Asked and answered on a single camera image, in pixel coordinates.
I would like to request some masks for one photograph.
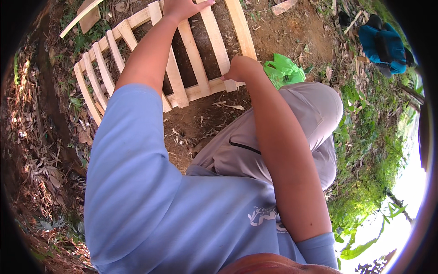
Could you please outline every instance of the tree trunk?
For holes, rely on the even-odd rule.
[[[389,189],[387,190],[386,195],[388,195],[388,197],[389,197],[389,198],[393,201],[393,203],[396,204],[398,207],[400,207],[400,208],[403,207],[403,202],[400,201],[400,200],[398,200],[398,199],[394,196],[394,194],[393,194]],[[408,213],[406,212],[406,210],[403,210],[402,213],[405,215],[406,220],[408,220],[409,223],[412,225],[412,221],[413,221],[413,220],[411,219],[411,217],[409,217],[409,215],[408,215]]]

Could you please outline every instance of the light blue t-shirt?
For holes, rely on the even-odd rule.
[[[294,243],[270,184],[202,167],[183,176],[163,135],[157,92],[130,84],[114,93],[85,193],[86,243],[100,273],[216,273],[256,253],[337,268],[333,233]]]

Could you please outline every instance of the wood scrap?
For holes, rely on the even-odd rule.
[[[68,24],[68,26],[59,34],[61,38],[64,38],[64,36],[76,25],[79,20],[81,20],[88,12],[90,12],[93,8],[97,7],[100,2],[103,0],[94,0],[93,3],[91,3],[88,7],[86,7],[78,16],[76,16],[73,21]]]
[[[348,28],[346,28],[344,30],[344,34],[347,34],[347,32],[350,30],[350,28],[354,25],[354,23],[357,21],[357,19],[359,18],[359,16],[362,14],[362,11],[359,11],[356,15],[356,17],[354,18],[354,20],[350,23],[350,25],[348,26]]]
[[[280,15],[283,12],[289,10],[291,7],[295,6],[295,4],[297,2],[298,2],[298,0],[287,0],[287,1],[281,2],[278,5],[273,6],[271,9],[275,15]]]
[[[79,15],[86,7],[88,7],[93,0],[85,0],[82,5],[79,7],[77,14]],[[79,25],[81,26],[82,33],[87,33],[97,21],[100,20],[100,11],[99,7],[91,9],[81,20],[79,20]]]

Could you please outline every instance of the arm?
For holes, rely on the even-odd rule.
[[[115,90],[127,84],[140,83],[152,87],[161,97],[170,45],[178,24],[214,3],[205,1],[196,5],[192,0],[165,0],[163,18],[135,47]]]
[[[246,83],[260,151],[272,177],[282,222],[292,239],[301,242],[332,232],[306,136],[263,67],[249,57],[236,56],[221,79]]]

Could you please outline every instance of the grey pants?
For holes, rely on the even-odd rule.
[[[297,117],[312,152],[322,189],[335,180],[336,156],[332,133],[343,114],[334,89],[317,82],[287,85],[279,90]],[[201,166],[223,176],[250,177],[272,184],[255,134],[253,109],[224,128],[194,158],[186,170],[196,175]]]

